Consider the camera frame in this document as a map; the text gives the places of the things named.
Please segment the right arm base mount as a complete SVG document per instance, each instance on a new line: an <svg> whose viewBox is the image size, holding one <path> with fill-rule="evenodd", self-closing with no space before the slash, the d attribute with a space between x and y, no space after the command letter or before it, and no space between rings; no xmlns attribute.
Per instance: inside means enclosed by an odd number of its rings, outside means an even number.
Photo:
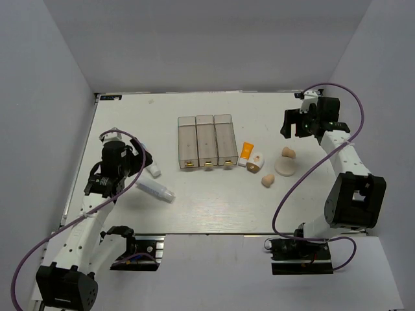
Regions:
<svg viewBox="0 0 415 311"><path fill-rule="evenodd" d="M270 238L265 240L264 247L271 254L273 275L333 273L331 254L327 243Z"/></svg>

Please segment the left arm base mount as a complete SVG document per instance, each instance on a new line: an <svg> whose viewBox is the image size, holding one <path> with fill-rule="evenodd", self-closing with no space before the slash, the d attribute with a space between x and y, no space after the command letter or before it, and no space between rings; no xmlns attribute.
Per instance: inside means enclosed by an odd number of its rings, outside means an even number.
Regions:
<svg viewBox="0 0 415 311"><path fill-rule="evenodd" d="M157 271L163 257L165 236L135 235L111 266L112 271Z"/></svg>

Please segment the white sunscreen bottle gold cap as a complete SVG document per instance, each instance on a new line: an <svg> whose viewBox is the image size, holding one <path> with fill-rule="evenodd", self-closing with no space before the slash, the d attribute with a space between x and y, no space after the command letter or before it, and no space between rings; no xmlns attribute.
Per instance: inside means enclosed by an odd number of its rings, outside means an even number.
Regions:
<svg viewBox="0 0 415 311"><path fill-rule="evenodd" d="M247 171L256 174L258 173L265 163L265 158L261 152L254 152L250 155L246 164Z"/></svg>

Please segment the white spray bottle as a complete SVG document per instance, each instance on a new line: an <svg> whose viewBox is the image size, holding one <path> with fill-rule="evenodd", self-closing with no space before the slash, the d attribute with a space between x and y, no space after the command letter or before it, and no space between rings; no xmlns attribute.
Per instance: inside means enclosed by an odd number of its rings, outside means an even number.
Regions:
<svg viewBox="0 0 415 311"><path fill-rule="evenodd" d="M140 176L135 184L139 189L165 202L171 203L176 197L173 191L145 176Z"/></svg>

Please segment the beige makeup sponge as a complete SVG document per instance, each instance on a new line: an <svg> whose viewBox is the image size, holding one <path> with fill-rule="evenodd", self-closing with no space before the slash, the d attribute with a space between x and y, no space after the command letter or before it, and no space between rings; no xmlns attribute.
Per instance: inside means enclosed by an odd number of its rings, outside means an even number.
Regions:
<svg viewBox="0 0 415 311"><path fill-rule="evenodd" d="M274 181L275 176L273 174L267 174L266 176L262 177L261 184L266 188L270 188Z"/></svg>
<svg viewBox="0 0 415 311"><path fill-rule="evenodd" d="M287 146L282 149L281 155L283 157L289 157L291 159L295 159L296 158L296 152L293 149L290 149Z"/></svg>

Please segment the round beige powder puff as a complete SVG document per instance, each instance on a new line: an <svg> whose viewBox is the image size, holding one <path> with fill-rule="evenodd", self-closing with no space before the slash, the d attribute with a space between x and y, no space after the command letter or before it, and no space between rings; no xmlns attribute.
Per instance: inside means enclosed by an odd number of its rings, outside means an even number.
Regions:
<svg viewBox="0 0 415 311"><path fill-rule="evenodd" d="M290 177L296 173L296 162L290 157L279 157L274 163L274 170L283 177Z"/></svg>

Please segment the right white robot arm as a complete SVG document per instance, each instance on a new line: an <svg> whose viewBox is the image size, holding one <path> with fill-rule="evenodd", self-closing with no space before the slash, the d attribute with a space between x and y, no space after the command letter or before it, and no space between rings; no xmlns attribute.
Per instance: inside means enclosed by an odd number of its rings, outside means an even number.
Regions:
<svg viewBox="0 0 415 311"><path fill-rule="evenodd" d="M386 181L373 175L359 158L348 125L338 119L338 98L322 97L314 91L295 96L302 100L302 105L285 111L281 134L287 139L292 135L316 138L336 175L322 215L302 224L302 236L292 243L293 252L306 259L316 251L316 238L329 240L347 231L374 228Z"/></svg>

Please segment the orange sunscreen tube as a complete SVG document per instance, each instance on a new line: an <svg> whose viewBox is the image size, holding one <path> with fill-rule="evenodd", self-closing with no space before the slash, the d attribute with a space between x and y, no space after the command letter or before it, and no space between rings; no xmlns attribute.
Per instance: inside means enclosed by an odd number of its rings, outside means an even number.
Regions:
<svg viewBox="0 0 415 311"><path fill-rule="evenodd" d="M238 165L241 167L245 167L247 162L250 158L252 150L254 149L254 145L251 143L244 142L243 148L239 157Z"/></svg>

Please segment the white pink tube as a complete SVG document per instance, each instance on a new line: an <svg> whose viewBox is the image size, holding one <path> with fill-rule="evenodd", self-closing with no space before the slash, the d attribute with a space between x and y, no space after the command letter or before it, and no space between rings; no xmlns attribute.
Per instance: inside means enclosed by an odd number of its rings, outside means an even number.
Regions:
<svg viewBox="0 0 415 311"><path fill-rule="evenodd" d="M154 156L149 152L148 148L145 146L144 143L141 144L141 146L144 148L144 150L146 151L146 153L148 153L151 156L151 163L148 164L145 168L146 170L150 173L150 175L153 178L158 178L161 176L161 170L156 162L156 160L154 159Z"/></svg>

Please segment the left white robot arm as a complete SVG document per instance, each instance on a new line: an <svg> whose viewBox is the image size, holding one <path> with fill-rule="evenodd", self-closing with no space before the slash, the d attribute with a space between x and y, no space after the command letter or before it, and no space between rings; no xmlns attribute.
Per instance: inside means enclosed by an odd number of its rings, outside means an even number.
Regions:
<svg viewBox="0 0 415 311"><path fill-rule="evenodd" d="M41 265L36 283L45 306L63 310L91 310L97 294L99 270L122 257L136 254L133 229L115 226L102 230L125 181L139 176L152 163L152 156L136 140L102 138L101 160L90 170L78 220L69 223L69 235L57 256Z"/></svg>

